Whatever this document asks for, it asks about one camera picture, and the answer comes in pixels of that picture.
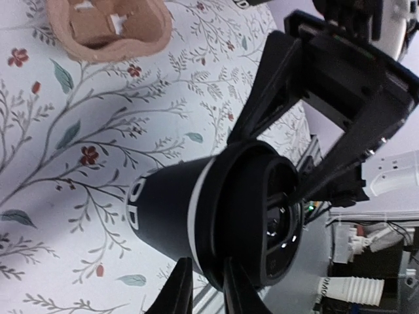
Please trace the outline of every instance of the white plastic part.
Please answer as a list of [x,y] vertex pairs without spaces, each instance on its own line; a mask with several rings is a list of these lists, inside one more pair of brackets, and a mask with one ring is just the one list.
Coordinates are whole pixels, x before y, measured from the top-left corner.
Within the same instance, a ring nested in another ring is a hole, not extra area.
[[320,281],[318,294],[344,302],[379,306],[384,280],[358,277],[326,277]]
[[355,237],[358,234],[357,228],[349,228],[349,237]]
[[126,15],[119,16],[118,14],[111,14],[111,21],[117,35],[122,35],[122,32],[124,31],[123,25],[127,19],[128,17]]
[[80,9],[92,9],[94,8],[94,5],[89,0],[84,0],[82,3],[76,4],[74,6],[74,9],[80,10]]
[[410,20],[407,14],[410,0],[385,0],[383,6],[381,38],[371,44],[398,60],[405,41],[407,20]]
[[333,262],[339,264],[347,264],[351,259],[352,251],[350,248],[350,239],[352,237],[352,229],[349,224],[336,225],[335,228],[335,253],[333,254]]
[[406,277],[416,277],[416,269],[409,268],[406,270]]
[[[414,233],[416,231],[416,228],[408,227],[408,228],[405,228],[405,229],[407,231],[406,239],[405,239],[405,245],[413,245]],[[401,228],[398,228],[398,230],[402,233],[405,233],[405,231],[402,230]]]
[[392,233],[394,229],[387,227],[378,233],[372,235],[371,237],[368,237],[368,241],[366,242],[366,245],[370,245],[372,242],[379,240],[380,238]]
[[364,248],[367,247],[366,245],[367,239],[364,237],[352,237],[352,241],[350,243],[352,254],[353,255],[360,255],[364,252]]
[[369,197],[419,186],[419,151],[370,160],[363,166],[363,178]]

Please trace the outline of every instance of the table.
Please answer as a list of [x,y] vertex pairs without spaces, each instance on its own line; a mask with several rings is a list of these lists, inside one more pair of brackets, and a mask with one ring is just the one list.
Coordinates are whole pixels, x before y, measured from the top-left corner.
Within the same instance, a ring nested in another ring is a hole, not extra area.
[[[175,262],[135,237],[126,190],[150,168],[223,149],[275,28],[270,11],[168,1],[165,51],[93,64],[67,57],[43,0],[2,5],[0,308],[142,313]],[[263,139],[297,162],[310,141],[301,104]],[[195,274],[195,293],[206,283]]]

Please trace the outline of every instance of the cable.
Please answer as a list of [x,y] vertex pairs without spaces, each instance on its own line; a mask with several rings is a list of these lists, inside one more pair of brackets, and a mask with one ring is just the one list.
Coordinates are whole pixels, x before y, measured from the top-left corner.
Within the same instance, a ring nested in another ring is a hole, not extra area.
[[304,221],[310,220],[310,218],[317,215],[318,212],[319,212],[319,207],[317,207],[316,209],[314,209],[312,211],[307,212]]
[[317,202],[313,202],[313,201],[308,202],[306,204],[306,207],[304,208],[304,212],[306,213],[305,220],[307,220],[310,217],[312,217],[313,215],[315,215],[319,211],[319,209],[321,208],[322,205],[323,204],[320,203],[319,201],[317,201]]
[[[337,222],[349,222],[352,224],[359,224],[361,226],[373,226],[375,224],[382,224],[388,222],[388,220],[349,220],[349,219],[339,219],[339,217],[335,217],[333,220],[326,222],[326,227],[330,226],[331,224],[336,224]],[[418,219],[408,219],[408,220],[393,220],[393,223],[400,223],[400,222],[419,222]]]
[[[389,221],[389,222],[388,222],[388,224],[390,225],[390,227],[392,227],[392,229],[393,229],[394,231],[396,231],[398,234],[400,234],[401,236],[403,236],[403,237],[405,238],[407,245],[411,245],[411,244],[413,243],[413,238],[412,238],[412,236],[409,234],[409,232],[406,230],[406,228],[404,228],[404,227],[400,226],[399,224],[396,224],[395,222],[392,222],[392,221]],[[402,229],[402,231],[404,232],[404,234],[403,234],[403,233],[401,233],[401,232],[400,232],[398,229],[396,229],[396,228],[400,228],[400,229]]]
[[326,298],[324,305],[332,312],[332,314],[339,314],[339,313],[347,313],[349,312],[349,308],[346,309],[337,309],[333,305],[332,299]]
[[411,255],[410,256],[410,259],[414,260],[414,262],[417,263],[418,266],[419,266],[419,260],[416,257],[414,257],[413,255]]
[[316,219],[319,219],[321,216],[323,216],[324,214],[328,213],[331,209],[332,209],[332,205],[326,207],[325,209],[321,210],[319,213],[316,212],[316,215],[310,215],[304,225],[307,226],[308,224],[310,224],[311,222],[315,221]]

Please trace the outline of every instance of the stacked paper cups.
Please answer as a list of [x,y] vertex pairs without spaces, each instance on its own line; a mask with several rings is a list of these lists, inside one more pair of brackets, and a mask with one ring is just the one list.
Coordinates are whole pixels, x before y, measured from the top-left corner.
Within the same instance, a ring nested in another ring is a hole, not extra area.
[[357,277],[326,277],[320,281],[318,293],[328,298],[355,304],[379,306],[384,280]]

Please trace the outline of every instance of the brown cardboard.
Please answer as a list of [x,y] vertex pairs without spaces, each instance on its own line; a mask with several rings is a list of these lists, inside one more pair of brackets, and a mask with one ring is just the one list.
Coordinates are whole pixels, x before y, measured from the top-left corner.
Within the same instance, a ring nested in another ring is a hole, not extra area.
[[84,46],[99,47],[120,39],[115,34],[113,24],[109,25],[105,16],[96,8],[72,10],[70,26],[74,40]]
[[[71,58],[91,62],[122,61],[161,51],[170,41],[172,19],[163,0],[46,0],[51,28]],[[111,15],[126,16],[122,36]]]
[[122,35],[124,38],[133,38],[152,43],[156,38],[162,36],[159,24],[158,18],[153,15],[151,9],[142,3],[139,10],[128,16],[127,21],[123,25],[124,31]]
[[115,13],[113,0],[92,0],[91,2],[105,16]]

